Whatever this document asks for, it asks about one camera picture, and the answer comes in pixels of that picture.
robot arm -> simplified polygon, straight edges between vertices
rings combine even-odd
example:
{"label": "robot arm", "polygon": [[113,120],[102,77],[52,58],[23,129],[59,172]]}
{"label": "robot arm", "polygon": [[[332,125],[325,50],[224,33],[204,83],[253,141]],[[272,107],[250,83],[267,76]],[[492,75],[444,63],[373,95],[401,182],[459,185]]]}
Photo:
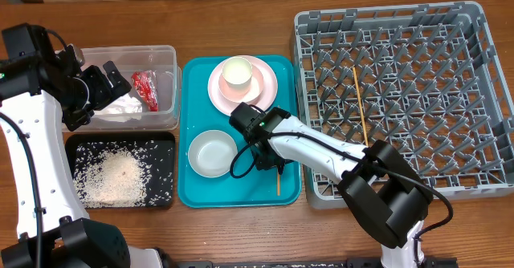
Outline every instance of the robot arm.
{"label": "robot arm", "polygon": [[[245,103],[232,112],[230,124],[247,143],[255,143],[250,149],[257,169],[277,167],[281,173],[286,160],[295,160],[337,184],[359,225],[382,244],[385,267],[417,266],[414,235],[422,228],[433,195],[396,177],[390,177],[378,193],[370,185],[384,176],[384,169],[422,184],[395,148],[384,141],[369,148],[349,144],[307,127],[279,108],[262,113]],[[384,169],[373,169],[373,162]],[[417,254],[421,261],[419,248]]]}
{"label": "robot arm", "polygon": [[[70,131],[88,124],[94,110],[106,107],[131,86],[113,62],[103,66],[105,75],[96,66],[82,71],[80,50],[59,38],[64,50],[56,54],[48,34],[56,35],[28,24],[2,32],[9,59],[0,64],[0,112],[21,130],[35,167],[33,178],[22,137],[18,138],[13,126],[0,121],[18,193],[19,240],[2,250],[4,266],[173,266],[166,254],[129,247],[115,226],[88,219],[71,179],[62,123]],[[36,229],[32,181],[39,190],[42,229]],[[53,251],[52,243],[59,238],[63,246]]]}

red package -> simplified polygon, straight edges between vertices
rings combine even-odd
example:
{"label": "red package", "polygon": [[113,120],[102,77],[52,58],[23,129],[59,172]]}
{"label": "red package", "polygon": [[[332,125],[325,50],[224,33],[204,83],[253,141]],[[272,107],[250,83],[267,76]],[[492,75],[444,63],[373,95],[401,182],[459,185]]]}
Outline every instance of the red package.
{"label": "red package", "polygon": [[151,112],[158,112],[157,77],[153,71],[136,71],[132,75],[132,83],[137,94],[145,101]]}

white cup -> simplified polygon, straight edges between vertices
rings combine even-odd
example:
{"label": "white cup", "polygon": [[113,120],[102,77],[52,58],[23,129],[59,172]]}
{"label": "white cup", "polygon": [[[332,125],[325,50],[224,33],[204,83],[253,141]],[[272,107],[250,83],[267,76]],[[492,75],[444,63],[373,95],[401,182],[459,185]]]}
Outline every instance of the white cup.
{"label": "white cup", "polygon": [[250,90],[251,63],[242,56],[233,56],[223,64],[222,75],[234,93],[244,95]]}

plastic dish rack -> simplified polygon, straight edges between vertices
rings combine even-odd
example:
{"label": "plastic dish rack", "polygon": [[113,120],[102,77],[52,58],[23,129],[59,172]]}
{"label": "plastic dish rack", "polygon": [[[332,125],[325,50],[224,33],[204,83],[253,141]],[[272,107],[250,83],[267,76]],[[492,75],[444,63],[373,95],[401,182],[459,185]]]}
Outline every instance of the plastic dish rack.
{"label": "plastic dish rack", "polygon": [[[391,143],[427,185],[450,199],[514,192],[514,106],[479,4],[301,12],[295,39],[306,124],[364,143],[355,66],[370,145]],[[346,206],[316,171],[307,169],[305,182],[313,207]]]}

wooden chopstick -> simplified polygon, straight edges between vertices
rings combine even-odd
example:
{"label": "wooden chopstick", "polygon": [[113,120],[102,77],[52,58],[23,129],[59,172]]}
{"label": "wooden chopstick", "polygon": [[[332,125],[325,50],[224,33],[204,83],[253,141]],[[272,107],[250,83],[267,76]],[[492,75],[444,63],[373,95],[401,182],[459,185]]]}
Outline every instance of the wooden chopstick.
{"label": "wooden chopstick", "polygon": [[355,88],[357,89],[357,100],[359,102],[359,110],[361,111],[361,122],[362,122],[362,131],[364,135],[364,142],[367,147],[368,145],[368,132],[366,131],[366,122],[364,121],[364,110],[362,109],[361,103],[361,89],[359,88],[359,82],[357,81],[357,73],[355,72],[355,67],[353,67],[353,80],[355,81]]}
{"label": "wooden chopstick", "polygon": [[280,196],[280,174],[276,174],[276,195]]}

